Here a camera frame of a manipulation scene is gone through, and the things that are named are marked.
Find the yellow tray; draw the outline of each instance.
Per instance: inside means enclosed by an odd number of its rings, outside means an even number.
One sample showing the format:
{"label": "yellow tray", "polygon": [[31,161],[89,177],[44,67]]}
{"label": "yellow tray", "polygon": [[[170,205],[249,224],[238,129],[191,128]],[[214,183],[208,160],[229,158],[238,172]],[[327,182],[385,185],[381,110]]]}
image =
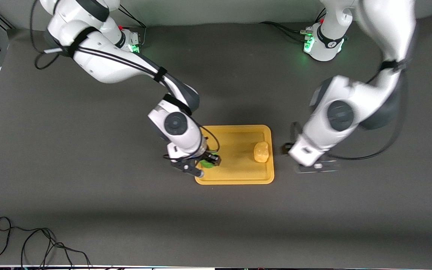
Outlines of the yellow tray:
{"label": "yellow tray", "polygon": [[[268,184],[275,177],[273,163],[273,147],[271,130],[265,125],[215,125],[205,126],[220,143],[218,155],[221,164],[213,168],[198,168],[204,171],[202,178],[195,177],[201,185],[250,185]],[[216,149],[215,140],[202,129],[205,137],[209,137],[210,149]],[[269,145],[269,158],[265,163],[254,160],[254,146],[258,142]]]}

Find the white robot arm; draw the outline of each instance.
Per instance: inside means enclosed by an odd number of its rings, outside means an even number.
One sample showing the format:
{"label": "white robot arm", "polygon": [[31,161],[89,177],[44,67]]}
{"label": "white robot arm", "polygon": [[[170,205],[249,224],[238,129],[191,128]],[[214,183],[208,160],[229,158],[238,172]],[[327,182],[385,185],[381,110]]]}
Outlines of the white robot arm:
{"label": "white robot arm", "polygon": [[148,75],[169,94],[149,113],[158,135],[169,144],[166,159],[185,173],[202,177],[195,164],[202,159],[219,165],[221,159],[207,149],[199,125],[191,118],[199,107],[199,94],[151,60],[133,52],[137,34],[118,28],[109,17],[120,0],[40,0],[53,14],[46,32],[48,42],[72,57],[86,72],[103,83],[117,83]]}
{"label": "white robot arm", "polygon": [[[413,0],[322,2],[326,4],[326,18],[322,25],[314,26],[324,37],[315,34],[310,41],[312,57],[331,60],[336,55],[336,45],[341,45],[337,39],[343,37],[352,20],[347,8],[353,7],[360,27],[382,49],[384,62],[375,78],[375,87],[338,75],[327,79],[316,90],[310,102],[314,112],[288,151],[302,166],[312,166],[358,125],[366,124],[366,128],[374,129],[388,121],[389,116],[381,116],[378,110],[389,101],[398,84],[416,25]],[[332,42],[328,38],[336,40],[331,48],[326,46]]]}

